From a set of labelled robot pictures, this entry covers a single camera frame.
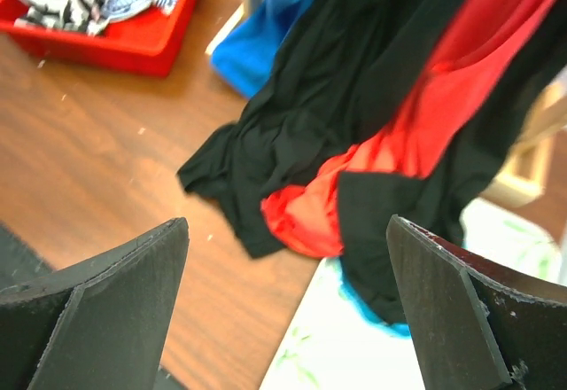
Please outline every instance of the laundry basket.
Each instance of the laundry basket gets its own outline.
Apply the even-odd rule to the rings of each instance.
[[[152,7],[132,19],[113,23],[102,36],[39,27],[15,27],[27,6],[0,0],[0,31],[39,59],[63,59],[118,71],[165,77],[181,49],[197,0],[179,0],[170,16]]]

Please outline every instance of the red plastic bin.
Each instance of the red plastic bin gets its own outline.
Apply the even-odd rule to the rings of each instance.
[[[92,37],[43,28],[15,27],[27,6],[0,0],[0,31],[30,55],[103,66],[133,74],[166,77],[181,49],[197,0],[179,0],[170,16],[155,7],[132,19],[111,24]]]

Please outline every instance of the dark mat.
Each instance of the dark mat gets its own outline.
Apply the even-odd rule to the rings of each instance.
[[[0,289],[48,275],[52,268],[0,223]],[[183,390],[173,375],[159,368],[154,390]]]

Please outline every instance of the red cloth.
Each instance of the red cloth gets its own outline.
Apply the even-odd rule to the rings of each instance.
[[[262,201],[270,230],[299,253],[340,255],[338,173],[429,176],[554,2],[467,0],[387,126],[327,160],[307,187],[287,186]]]

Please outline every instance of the brown wood surface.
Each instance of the brown wood surface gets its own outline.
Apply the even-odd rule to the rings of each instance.
[[[281,252],[251,261],[211,205],[175,171],[245,102],[207,64],[208,42],[239,0],[200,0],[163,81],[38,61],[0,36],[0,220],[63,268],[173,216],[190,253],[163,363],[186,386],[254,389],[315,261]],[[567,136],[546,196],[520,210],[558,238],[567,212]]]

